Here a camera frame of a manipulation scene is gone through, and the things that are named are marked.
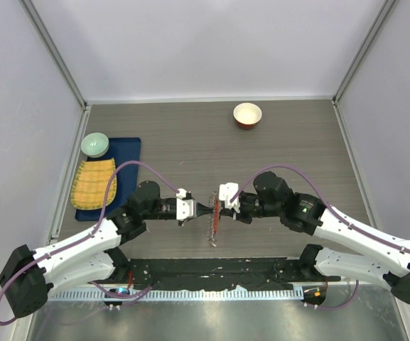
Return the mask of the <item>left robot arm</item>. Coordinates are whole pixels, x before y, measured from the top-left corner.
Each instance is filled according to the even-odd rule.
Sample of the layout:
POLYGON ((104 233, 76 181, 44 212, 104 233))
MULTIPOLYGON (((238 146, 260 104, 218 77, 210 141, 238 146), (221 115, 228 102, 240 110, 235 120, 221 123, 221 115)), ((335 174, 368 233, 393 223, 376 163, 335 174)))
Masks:
POLYGON ((163 199, 158 183, 144 181, 122 206, 90 228, 46 247, 31 250, 24 244, 14 249, 0 273, 0 301, 5 298, 19 319, 36 312, 56 293, 82 283, 121 283, 129 267, 119 246, 144 233, 146 221, 175 220, 184 225, 213 210, 184 189, 163 199))

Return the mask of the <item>red plastic handle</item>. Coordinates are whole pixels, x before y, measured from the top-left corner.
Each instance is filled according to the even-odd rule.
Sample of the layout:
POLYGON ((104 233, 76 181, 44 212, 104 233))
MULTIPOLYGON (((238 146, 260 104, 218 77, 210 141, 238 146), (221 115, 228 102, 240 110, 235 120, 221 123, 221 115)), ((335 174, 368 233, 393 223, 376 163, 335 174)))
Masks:
POLYGON ((212 232, 213 234, 217 233, 218 224, 220 221, 220 201, 215 201, 214 213, 213 213, 213 223, 212 223, 212 232))

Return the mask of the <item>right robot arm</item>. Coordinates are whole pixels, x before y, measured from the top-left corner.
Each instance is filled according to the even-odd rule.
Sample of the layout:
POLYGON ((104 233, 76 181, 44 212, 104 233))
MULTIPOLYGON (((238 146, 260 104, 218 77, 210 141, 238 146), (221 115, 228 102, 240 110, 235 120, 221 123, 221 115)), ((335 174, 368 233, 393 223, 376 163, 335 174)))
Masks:
POLYGON ((219 186, 220 215, 249 224, 254 218, 277 217, 291 231, 327 239, 351 249, 345 254, 327 247, 307 246, 298 272, 308 281, 339 276, 387 289, 410 305, 410 240, 359 222, 307 193, 294 192, 271 171, 256 175, 254 193, 236 183, 219 186))

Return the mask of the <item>blue tray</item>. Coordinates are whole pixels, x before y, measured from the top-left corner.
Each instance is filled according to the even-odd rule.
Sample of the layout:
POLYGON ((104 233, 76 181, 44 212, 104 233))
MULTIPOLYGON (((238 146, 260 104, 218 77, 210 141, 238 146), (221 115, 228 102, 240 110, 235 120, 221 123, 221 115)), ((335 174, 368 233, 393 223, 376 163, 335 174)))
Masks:
MULTIPOLYGON (((99 158, 87 157, 86 161, 100 161, 113 158, 115 166, 120 166, 125 161, 138 161, 141 153, 141 139, 109 138, 109 150, 99 158)), ((106 207, 105 217, 123 205, 137 187, 139 167, 127 166, 117 173, 117 191, 111 204, 106 207)), ((78 222, 96 222, 99 219, 101 209, 76 210, 75 219, 78 222)))

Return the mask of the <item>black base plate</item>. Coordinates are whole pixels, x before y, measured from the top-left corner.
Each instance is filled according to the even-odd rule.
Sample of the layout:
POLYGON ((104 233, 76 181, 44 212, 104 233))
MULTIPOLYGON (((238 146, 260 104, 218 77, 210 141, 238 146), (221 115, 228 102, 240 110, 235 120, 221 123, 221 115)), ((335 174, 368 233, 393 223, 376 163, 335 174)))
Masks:
POLYGON ((248 291, 292 289, 294 283, 339 281, 302 266, 298 259, 131 259, 120 262, 105 284, 128 284, 137 290, 232 291, 241 286, 248 291))

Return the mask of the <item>yellow woven plate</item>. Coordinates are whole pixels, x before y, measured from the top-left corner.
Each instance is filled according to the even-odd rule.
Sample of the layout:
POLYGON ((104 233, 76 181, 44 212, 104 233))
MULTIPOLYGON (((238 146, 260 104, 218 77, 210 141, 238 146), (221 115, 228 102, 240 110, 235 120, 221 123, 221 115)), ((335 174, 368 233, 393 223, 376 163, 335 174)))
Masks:
POLYGON ((82 161, 75 174, 70 202, 77 210, 98 210, 103 206, 109 179, 116 170, 113 158, 100 161, 82 161))

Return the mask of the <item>red white bowl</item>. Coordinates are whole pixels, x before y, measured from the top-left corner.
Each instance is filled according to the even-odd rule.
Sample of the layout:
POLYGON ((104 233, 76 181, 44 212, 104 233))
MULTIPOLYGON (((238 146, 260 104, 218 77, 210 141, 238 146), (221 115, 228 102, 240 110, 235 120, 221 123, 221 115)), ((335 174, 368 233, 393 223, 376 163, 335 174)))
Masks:
POLYGON ((253 103, 241 103, 233 109, 233 118, 241 129, 253 129, 262 118, 262 110, 253 103))

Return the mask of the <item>pale green bowl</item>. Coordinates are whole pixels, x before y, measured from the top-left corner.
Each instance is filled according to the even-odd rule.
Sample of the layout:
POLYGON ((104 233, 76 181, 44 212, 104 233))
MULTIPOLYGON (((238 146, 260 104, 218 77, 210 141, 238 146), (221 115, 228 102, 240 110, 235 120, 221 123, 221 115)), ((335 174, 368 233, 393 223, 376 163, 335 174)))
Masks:
POLYGON ((109 149, 109 138, 99 132, 86 135, 80 144, 80 150, 90 158, 99 158, 109 149))

